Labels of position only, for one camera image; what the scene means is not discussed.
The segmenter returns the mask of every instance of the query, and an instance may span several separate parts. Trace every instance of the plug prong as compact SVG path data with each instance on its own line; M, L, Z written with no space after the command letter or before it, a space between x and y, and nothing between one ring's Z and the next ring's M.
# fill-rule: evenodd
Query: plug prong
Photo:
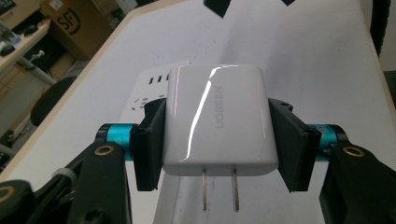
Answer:
M238 180L236 178L236 169L233 169L233 199L235 212L239 211L239 195L238 195Z
M202 202L203 210L206 211L206 169L202 171Z

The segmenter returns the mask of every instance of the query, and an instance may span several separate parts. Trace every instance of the power outlet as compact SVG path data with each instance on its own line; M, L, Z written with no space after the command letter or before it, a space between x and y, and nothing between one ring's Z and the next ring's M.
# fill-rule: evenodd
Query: power outlet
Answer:
M145 116L145 104L166 97L171 69L186 64L190 64L190 60L143 71L134 84L131 97L124 108L120 122L140 123Z

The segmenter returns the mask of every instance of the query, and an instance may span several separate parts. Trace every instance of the sf logo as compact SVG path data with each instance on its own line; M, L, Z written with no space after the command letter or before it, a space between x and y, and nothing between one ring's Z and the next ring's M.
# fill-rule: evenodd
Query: sf logo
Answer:
M70 35L76 34L81 27L81 22L73 9L68 8L67 11L56 20Z

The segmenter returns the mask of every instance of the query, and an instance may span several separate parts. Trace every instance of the power adapter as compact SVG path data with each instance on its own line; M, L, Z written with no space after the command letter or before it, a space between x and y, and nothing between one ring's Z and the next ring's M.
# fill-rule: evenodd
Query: power adapter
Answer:
M202 176L204 210L206 176L233 176L236 204L237 175L266 175L278 166L262 70L183 65L168 85L163 169Z

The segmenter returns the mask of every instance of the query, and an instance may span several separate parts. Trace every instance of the chair seat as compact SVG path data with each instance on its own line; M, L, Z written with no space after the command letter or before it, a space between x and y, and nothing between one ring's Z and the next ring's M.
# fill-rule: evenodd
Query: chair seat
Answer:
M38 99L30 115L30 121L32 121L35 126L40 125L75 80L76 77L66 77L62 79L51 86L40 99Z

